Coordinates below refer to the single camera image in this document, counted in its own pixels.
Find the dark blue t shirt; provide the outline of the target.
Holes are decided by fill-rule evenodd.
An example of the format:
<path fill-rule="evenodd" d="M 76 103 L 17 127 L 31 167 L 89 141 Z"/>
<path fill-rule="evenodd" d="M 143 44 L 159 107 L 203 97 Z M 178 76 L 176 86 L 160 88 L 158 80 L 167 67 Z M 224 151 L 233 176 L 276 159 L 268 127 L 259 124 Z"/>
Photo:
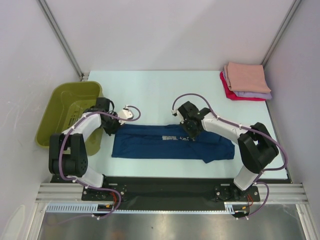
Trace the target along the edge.
<path fill-rule="evenodd" d="M 123 159 L 232 160 L 235 145 L 213 132 L 189 137 L 182 126 L 126 124 L 114 137 L 111 156 Z"/>

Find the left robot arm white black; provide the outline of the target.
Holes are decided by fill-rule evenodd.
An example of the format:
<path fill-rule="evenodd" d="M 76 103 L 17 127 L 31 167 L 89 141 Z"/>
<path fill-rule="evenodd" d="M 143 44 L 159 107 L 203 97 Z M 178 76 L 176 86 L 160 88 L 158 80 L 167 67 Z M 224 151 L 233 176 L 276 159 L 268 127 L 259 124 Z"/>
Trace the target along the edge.
<path fill-rule="evenodd" d="M 100 200 L 110 196 L 111 188 L 104 184 L 104 175 L 96 172 L 88 163 L 86 141 L 98 131 L 100 144 L 102 131 L 111 136 L 121 127 L 112 100 L 98 97 L 95 105 L 86 109 L 79 120 L 62 133 L 54 133 L 49 139 L 48 169 L 53 175 L 65 181 L 80 181 L 86 187 L 92 186 L 93 194 Z"/>

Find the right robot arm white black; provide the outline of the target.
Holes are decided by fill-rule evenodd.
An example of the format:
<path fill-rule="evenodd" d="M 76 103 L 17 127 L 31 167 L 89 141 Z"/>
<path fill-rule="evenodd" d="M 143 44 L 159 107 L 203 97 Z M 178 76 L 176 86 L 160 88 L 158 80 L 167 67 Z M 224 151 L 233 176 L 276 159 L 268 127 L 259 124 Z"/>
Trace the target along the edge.
<path fill-rule="evenodd" d="M 222 136 L 238 146 L 242 167 L 230 188 L 231 196 L 237 201 L 248 196 L 249 188 L 279 154 L 275 141 L 260 122 L 246 129 L 223 120 L 207 107 L 199 110 L 190 101 L 173 109 L 172 114 L 180 119 L 180 125 L 192 139 L 208 132 Z"/>

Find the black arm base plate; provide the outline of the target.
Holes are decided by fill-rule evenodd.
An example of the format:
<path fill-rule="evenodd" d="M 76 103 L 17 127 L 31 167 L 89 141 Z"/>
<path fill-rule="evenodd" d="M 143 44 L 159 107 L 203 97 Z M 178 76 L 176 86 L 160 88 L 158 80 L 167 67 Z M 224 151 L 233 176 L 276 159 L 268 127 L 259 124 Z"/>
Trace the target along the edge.
<path fill-rule="evenodd" d="M 226 202 L 250 205 L 261 200 L 258 188 L 240 191 L 231 178 L 106 177 L 103 187 L 121 195 L 120 210 L 217 211 Z"/>

